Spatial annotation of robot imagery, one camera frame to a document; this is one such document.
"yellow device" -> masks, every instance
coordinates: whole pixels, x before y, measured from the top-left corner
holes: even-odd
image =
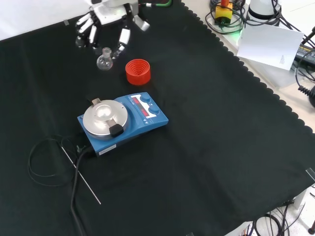
[[[229,3],[227,7],[232,9],[233,4]],[[221,24],[230,24],[232,20],[232,14],[233,12],[230,9],[222,8],[221,6],[217,5],[215,16],[215,19],[217,21],[215,24],[218,25],[218,22],[220,22]]]

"white wall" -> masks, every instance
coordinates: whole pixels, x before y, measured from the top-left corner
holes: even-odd
[[[85,14],[84,0],[0,0],[0,40]]]

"thin metal rod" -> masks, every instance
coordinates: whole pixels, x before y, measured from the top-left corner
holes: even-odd
[[[64,150],[63,147],[61,147],[63,149],[63,151],[65,152],[65,154],[67,155],[67,157],[69,158],[69,160],[71,161],[71,163],[73,164],[74,168],[77,169],[77,167],[75,166],[75,164],[73,163],[73,161],[71,160],[71,158],[69,157],[68,153]],[[88,183],[85,181],[85,179],[83,178],[83,176],[81,175],[80,171],[78,171],[79,175],[81,176],[81,178],[83,179],[84,183],[87,185],[87,187],[90,189],[90,191],[92,192],[92,194],[94,195],[95,199],[98,201],[98,203],[101,205],[99,199],[97,198],[97,196],[95,195],[95,193],[93,192],[93,190],[90,188],[90,186],[88,185]]]

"table leg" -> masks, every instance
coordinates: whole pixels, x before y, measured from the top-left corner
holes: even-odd
[[[311,235],[315,234],[315,221],[314,221],[312,227],[309,229],[309,233],[310,233]]]

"power cord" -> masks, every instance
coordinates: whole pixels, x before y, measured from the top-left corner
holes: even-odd
[[[64,146],[64,141],[68,141],[70,144],[71,144],[71,147],[72,147],[72,150],[66,148]],[[34,158],[34,153],[35,151],[43,144],[43,143],[46,143],[46,142],[53,142],[53,143],[56,143],[57,146],[62,149],[64,148],[65,150],[67,150],[69,153],[71,153],[74,158],[75,158],[75,161],[77,160],[77,154],[76,154],[76,150],[75,150],[75,147],[73,145],[73,143],[71,142],[71,140],[68,138],[68,137],[63,137],[61,135],[54,135],[54,136],[51,136],[51,137],[47,137],[47,138],[44,138],[43,140],[40,140],[39,142],[37,142],[32,148],[31,148],[31,151],[29,153],[29,158],[28,158],[28,173],[29,173],[29,177],[31,178],[31,180],[33,180],[35,183],[39,184],[39,185],[42,185],[42,186],[46,186],[46,187],[62,187],[62,186],[65,186],[67,185],[68,183],[70,183],[72,181],[72,178],[70,178],[68,181],[64,182],[64,183],[61,183],[61,184],[45,184],[43,182],[40,182],[38,180],[36,180],[33,176],[37,176],[37,177],[40,177],[40,178],[50,178],[50,177],[58,177],[58,176],[62,176],[64,174],[66,174],[67,172],[69,171],[72,171],[73,170],[73,165],[74,164],[71,164],[70,166],[68,166],[64,171],[62,172],[57,172],[57,173],[53,173],[53,174],[50,174],[50,175],[40,175],[40,174],[37,174],[36,172],[33,171],[32,169],[32,160]]]
[[[71,149],[68,149],[68,148],[65,147],[65,145],[63,144],[65,141],[68,141],[71,144],[71,147],[72,147]],[[40,175],[40,174],[35,173],[33,171],[33,169],[32,169],[32,160],[34,158],[35,151],[43,143],[46,143],[46,142],[56,143],[57,146],[60,149],[63,148],[64,150],[67,150],[68,153],[71,153],[72,155],[74,155],[75,156],[75,161],[73,161],[73,164],[69,165],[62,172],[57,172],[57,173],[50,174],[50,175]],[[73,180],[73,185],[72,185],[72,191],[71,191],[70,211],[71,211],[71,214],[73,215],[73,218],[74,218],[74,221],[75,221],[75,224],[77,226],[77,229],[78,229],[78,232],[79,232],[80,236],[84,236],[85,235],[84,234],[84,227],[82,226],[82,223],[80,222],[80,219],[79,219],[79,217],[78,217],[78,215],[76,213],[75,207],[74,207],[75,193],[76,193],[76,187],[77,187],[77,183],[78,183],[79,165],[80,165],[83,157],[85,157],[88,153],[93,152],[93,151],[94,150],[93,150],[92,146],[89,146],[89,147],[83,149],[81,151],[79,157],[78,157],[77,156],[77,152],[75,150],[75,147],[74,147],[73,143],[71,142],[71,140],[69,139],[69,137],[63,137],[61,135],[54,135],[54,136],[50,136],[50,137],[44,138],[44,139],[40,140],[39,142],[37,142],[31,148],[31,151],[30,151],[30,154],[29,154],[29,159],[28,159],[28,173],[29,173],[29,177],[36,184],[39,184],[41,186],[46,186],[46,187],[61,187],[61,186],[65,186],[65,185],[69,184],[72,181],[72,179],[74,179]],[[38,180],[34,179],[34,177],[33,177],[33,176],[37,176],[37,177],[41,177],[41,178],[49,178],[49,177],[62,176],[64,174],[66,174],[67,172],[72,171],[74,165],[76,165],[76,168],[75,168],[75,171],[74,171],[72,177],[69,178],[68,181],[66,181],[64,183],[61,183],[61,184],[46,184],[46,183],[43,183],[43,182],[39,182]]]
[[[304,60],[305,57],[307,57],[309,54],[315,52],[315,49],[313,50],[310,50],[308,53],[306,53],[299,61],[297,67],[295,68],[295,80],[296,80],[296,83],[298,84],[299,86],[299,91],[301,91],[302,93],[306,94],[307,96],[311,97],[311,98],[315,98],[315,91],[311,91],[305,87],[303,87],[302,85],[300,85],[299,83],[299,80],[297,79],[297,73],[298,71],[300,72],[300,66],[301,66],[301,63],[302,61]]]
[[[90,147],[87,147],[86,149],[84,149],[79,158],[78,158],[78,161],[77,161],[77,164],[76,164],[76,169],[75,169],[75,174],[74,174],[74,181],[73,181],[73,186],[72,186],[72,193],[71,193],[71,201],[70,201],[70,210],[71,210],[71,213],[73,215],[73,218],[74,218],[74,221],[77,225],[77,228],[78,228],[78,231],[80,233],[80,236],[84,236],[83,234],[83,226],[80,222],[80,219],[79,217],[77,216],[76,212],[75,212],[75,209],[74,209],[74,200],[75,200],[75,192],[76,192],[76,187],[77,187],[77,183],[78,183],[78,174],[79,174],[79,165],[81,163],[81,160],[83,159],[83,157],[85,155],[87,155],[88,153],[90,152],[93,152],[93,148],[90,146]]]

